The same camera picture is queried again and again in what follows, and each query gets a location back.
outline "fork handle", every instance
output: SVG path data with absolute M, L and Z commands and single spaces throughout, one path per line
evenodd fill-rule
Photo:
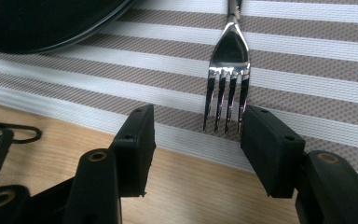
M 227 18 L 234 16 L 237 21 L 240 19 L 241 15 L 241 4 L 242 0 L 228 0 L 228 14 Z

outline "fork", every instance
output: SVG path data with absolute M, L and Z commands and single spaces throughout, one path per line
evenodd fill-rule
M 228 133 L 231 122 L 232 107 L 237 79 L 241 77 L 240 106 L 238 112 L 237 134 L 241 135 L 242 115 L 246 107 L 246 98 L 250 78 L 249 48 L 241 33 L 238 21 L 241 14 L 241 0 L 228 0 L 227 24 L 223 34 L 214 48 L 209 64 L 208 84 L 206 92 L 205 113 L 203 131 L 206 132 L 206 122 L 210 117 L 214 81 L 219 79 L 219 93 L 217 97 L 217 109 L 214 120 L 214 131 L 219 131 L 219 123 L 222 114 L 226 80 L 229 77 L 229 92 L 227 101 L 227 118 L 225 133 Z

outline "gray stripe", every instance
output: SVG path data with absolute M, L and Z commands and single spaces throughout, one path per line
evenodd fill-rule
M 263 2 L 319 3 L 338 5 L 358 5 L 358 0 L 257 0 Z
M 358 63 L 337 59 L 251 50 L 252 66 L 358 82 Z
M 209 60 L 213 52 L 213 46 L 211 45 L 119 35 L 97 34 L 79 44 L 108 49 L 141 51 L 202 61 Z
M 358 125 L 358 104 L 261 87 L 249 90 L 249 104 Z
M 50 98 L 61 99 L 76 104 L 87 105 L 101 110 L 118 114 L 129 115 L 133 108 L 144 105 L 144 102 L 124 99 L 94 91 L 85 91 L 78 88 L 67 87 L 58 84 L 40 82 L 31 79 L 7 76 L 0 74 L 0 86 L 17 91 L 29 92 Z M 155 106 L 155 122 L 201 133 L 202 115 L 182 110 L 175 110 L 162 105 Z M 234 132 L 225 135 L 223 133 L 207 133 L 218 137 L 239 141 Z M 325 149 L 349 158 L 351 165 L 358 171 L 358 148 L 349 147 L 337 143 L 304 136 L 307 140 L 306 150 Z
M 169 40 L 94 35 L 83 45 L 209 61 L 214 46 Z M 358 82 L 358 62 L 251 50 L 252 67 Z
M 0 59 L 96 77 L 106 77 L 167 90 L 182 91 L 198 95 L 205 94 L 205 89 L 200 88 L 206 85 L 205 78 L 187 77 L 109 63 L 97 63 L 87 60 L 68 59 L 47 55 L 13 56 L 0 54 Z M 127 74 L 142 75 L 132 77 L 127 76 Z M 255 86 L 251 86 L 249 92 L 248 102 L 251 105 L 276 108 L 282 111 L 358 125 L 358 104 L 356 103 Z M 239 99 L 240 92 L 236 91 L 235 94 L 235 99 Z
M 226 15 L 143 9 L 131 9 L 119 20 L 221 30 L 226 25 Z M 243 32 L 269 35 L 290 35 L 358 42 L 358 23 L 350 22 L 242 17 L 241 30 Z

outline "fork tine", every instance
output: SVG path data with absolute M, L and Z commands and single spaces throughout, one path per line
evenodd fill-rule
M 220 122 L 220 117 L 222 115 L 222 104 L 225 95 L 226 76 L 227 76 L 227 71 L 225 69 L 222 69 L 222 72 L 220 74 L 220 80 L 219 80 L 219 95 L 217 97 L 216 118 L 214 120 L 215 133 L 219 131 L 219 122 Z
M 229 81 L 229 92 L 228 92 L 228 103 L 227 103 L 227 117 L 226 117 L 226 128 L 225 133 L 228 133 L 229 123 L 231 121 L 231 114 L 232 114 L 232 106 L 234 104 L 234 93 L 235 93 L 235 86 L 237 85 L 237 71 L 232 71 L 231 78 Z
M 238 111 L 238 125 L 237 125 L 237 134 L 238 136 L 241 136 L 242 132 L 242 118 L 243 118 L 243 112 L 245 112 L 246 108 L 246 97 L 248 95 L 248 89 L 249 89 L 249 69 L 244 71 L 245 74 L 242 75 L 242 81 L 241 81 L 241 93 L 240 93 L 240 108 Z
M 218 73 L 215 70 L 210 69 L 208 75 L 208 84 L 207 84 L 207 91 L 206 91 L 206 103 L 205 103 L 205 112 L 204 112 L 204 122 L 202 130 L 206 132 L 206 121 L 209 118 L 211 113 L 211 103 L 213 99 L 213 89 L 214 89 L 214 77 Z

